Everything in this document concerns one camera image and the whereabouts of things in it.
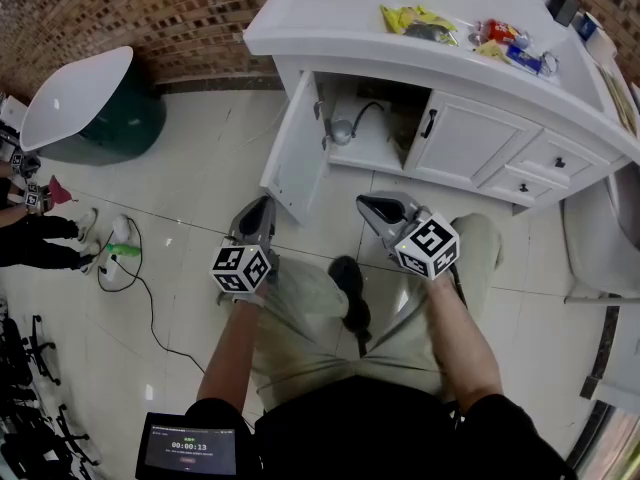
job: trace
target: black pants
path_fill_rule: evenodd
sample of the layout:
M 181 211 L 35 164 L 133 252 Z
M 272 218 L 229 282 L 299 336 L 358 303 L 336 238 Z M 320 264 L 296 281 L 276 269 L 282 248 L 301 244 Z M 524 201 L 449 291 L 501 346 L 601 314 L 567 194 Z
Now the black pants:
M 72 220 L 27 215 L 11 226 L 0 228 L 0 267 L 78 269 L 85 263 L 80 253 L 44 240 L 77 237 L 78 226 Z

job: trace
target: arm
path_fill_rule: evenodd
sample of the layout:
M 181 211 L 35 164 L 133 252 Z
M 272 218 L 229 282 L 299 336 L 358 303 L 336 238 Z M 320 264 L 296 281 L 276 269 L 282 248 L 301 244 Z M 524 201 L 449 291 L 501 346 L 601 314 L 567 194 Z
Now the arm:
M 242 412 L 249 385 L 260 308 L 238 301 L 204 374 L 198 400 L 218 398 Z
M 14 174 L 11 164 L 0 160 L 0 178 L 11 178 Z
M 433 351 L 465 414 L 481 398 L 502 394 L 498 363 L 449 277 L 427 282 L 426 289 Z
M 15 224 L 27 215 L 27 208 L 24 205 L 14 206 L 0 210 L 0 228 L 5 228 Z

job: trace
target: black container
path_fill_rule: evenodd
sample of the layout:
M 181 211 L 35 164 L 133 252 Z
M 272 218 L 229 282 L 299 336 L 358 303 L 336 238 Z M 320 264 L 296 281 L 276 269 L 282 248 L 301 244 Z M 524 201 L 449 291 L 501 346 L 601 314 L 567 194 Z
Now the black container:
M 547 5 L 551 16 L 560 25 L 565 27 L 569 26 L 569 23 L 573 21 L 573 17 L 580 9 L 582 2 L 580 0 L 551 0 Z

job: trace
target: black shoe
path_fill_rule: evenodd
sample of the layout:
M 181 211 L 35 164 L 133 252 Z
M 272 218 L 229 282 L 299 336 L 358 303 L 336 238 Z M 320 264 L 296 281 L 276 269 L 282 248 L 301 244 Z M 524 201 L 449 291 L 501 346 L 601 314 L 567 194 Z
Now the black shoe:
M 349 299 L 349 311 L 342 319 L 344 326 L 356 335 L 359 343 L 367 343 L 371 339 L 367 330 L 371 323 L 371 313 L 362 298 L 364 282 L 360 267 L 353 258 L 340 256 L 329 265 L 328 273 Z

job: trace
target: cable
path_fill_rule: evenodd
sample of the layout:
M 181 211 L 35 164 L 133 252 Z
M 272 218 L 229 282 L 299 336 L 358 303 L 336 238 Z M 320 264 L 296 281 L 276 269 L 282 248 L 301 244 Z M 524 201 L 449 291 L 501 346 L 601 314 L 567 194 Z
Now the cable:
M 449 270 L 451 270 L 451 273 L 453 274 L 453 281 L 456 287 L 456 291 L 458 292 L 458 297 L 460 297 L 460 300 L 462 301 L 462 303 L 464 304 L 464 307 L 466 308 L 468 307 L 467 299 L 464 298 L 464 292 L 462 291 L 462 283 L 460 283 L 460 276 L 458 275 L 458 269 L 455 266 L 455 264 L 453 264 L 449 267 Z
M 189 359 L 191 359 L 193 361 L 193 363 L 198 368 L 200 368 L 200 371 L 202 373 L 204 373 L 204 370 L 202 369 L 202 367 L 198 364 L 198 362 L 192 356 L 190 356 L 189 354 L 185 354 L 184 352 L 178 352 L 177 350 L 172 350 L 170 348 L 167 348 L 162 343 L 160 343 L 160 340 L 158 339 L 158 337 L 156 336 L 155 331 L 153 330 L 153 315 L 154 315 L 154 312 L 153 312 L 153 295 L 151 295 L 151 290 L 149 290 L 149 286 L 147 285 L 147 282 L 144 279 L 142 279 L 141 277 L 139 277 L 137 274 L 132 274 L 131 272 L 129 272 L 117 260 L 114 259 L 113 261 L 115 261 L 116 265 L 118 265 L 122 270 L 124 270 L 125 273 L 129 274 L 131 277 L 134 278 L 133 279 L 134 283 L 136 281 L 142 281 L 142 284 L 144 285 L 145 289 L 147 290 L 147 293 L 149 294 L 149 300 L 151 301 L 151 333 L 153 334 L 153 337 L 155 338 L 156 343 L 158 343 L 158 345 L 160 345 L 160 347 L 163 348 L 164 350 L 166 350 L 167 352 L 172 352 L 174 354 L 178 354 L 179 356 L 188 357 Z M 252 430 L 255 431 L 255 427 L 251 423 L 249 423 L 249 421 L 247 421 L 247 419 L 244 416 L 242 416 L 242 419 L 245 421 L 245 423 L 247 425 L 249 425 L 251 427 Z
M 372 101 L 371 103 L 367 103 L 364 107 L 362 107 L 362 110 L 360 110 L 360 112 L 358 112 L 358 115 L 356 117 L 356 121 L 355 121 L 355 123 L 353 123 L 353 128 L 351 129 L 351 137 L 352 138 L 356 136 L 356 130 L 358 129 L 358 125 L 360 124 L 360 119 L 362 119 L 362 115 L 372 105 L 376 105 L 376 106 L 380 107 L 380 110 L 382 110 L 382 112 L 384 112 L 384 107 L 382 105 L 380 105 L 380 103 L 378 103 L 377 101 Z
M 143 249 L 142 249 L 142 234 L 140 233 L 140 229 L 138 228 L 138 225 L 136 224 L 136 221 L 134 221 L 131 217 L 127 217 L 127 219 L 134 225 L 134 227 L 136 228 L 136 232 L 138 233 L 138 240 L 140 242 L 140 264 L 138 265 L 138 269 L 136 270 L 135 274 L 132 274 L 131 272 L 129 272 L 126 268 L 124 268 L 122 266 L 122 264 L 120 262 L 118 262 L 118 260 L 115 259 L 115 255 L 112 257 L 113 261 L 116 263 L 116 265 L 118 265 L 126 274 L 128 274 L 129 276 L 131 276 L 133 279 L 131 280 L 131 282 L 126 285 L 123 286 L 122 288 L 116 288 L 116 289 L 110 289 L 110 288 L 105 288 L 104 286 L 102 286 L 102 282 L 100 281 L 100 272 L 101 269 L 98 269 L 98 284 L 100 285 L 100 288 L 102 289 L 102 291 L 108 292 L 108 293 L 118 293 L 118 292 L 122 292 L 124 290 L 126 290 L 127 288 L 130 288 L 131 286 L 133 286 L 133 284 L 136 281 L 141 281 L 142 284 L 144 285 L 145 289 L 147 290 L 147 293 L 149 294 L 149 301 L 151 302 L 150 308 L 151 308 L 151 334 L 153 335 L 154 339 L 156 340 L 156 343 L 160 346 L 160 348 L 162 348 L 163 350 L 167 351 L 167 352 L 171 352 L 172 354 L 176 354 L 179 356 L 183 356 L 183 357 L 188 357 L 189 359 L 191 359 L 193 361 L 193 364 L 195 364 L 202 373 L 204 373 L 204 369 L 202 368 L 202 366 L 200 366 L 198 364 L 198 362 L 193 358 L 193 356 L 186 354 L 184 352 L 178 352 L 177 350 L 173 350 L 170 349 L 168 347 L 165 347 L 162 343 L 160 343 L 160 340 L 158 339 L 158 336 L 156 336 L 156 331 L 153 327 L 153 324 L 155 322 L 155 311 L 153 309 L 153 295 L 151 294 L 151 290 L 149 289 L 149 285 L 147 285 L 147 282 L 142 279 L 139 274 L 140 274 L 140 270 L 142 269 L 142 263 L 144 261 L 144 256 L 143 256 Z M 102 251 L 104 251 L 107 247 L 107 244 L 110 242 L 111 237 L 113 236 L 113 231 L 111 232 L 111 234 L 109 235 L 109 238 L 107 239 L 106 244 L 102 247 L 102 249 L 100 249 L 100 252 L 98 253 L 98 256 L 100 254 L 102 254 Z

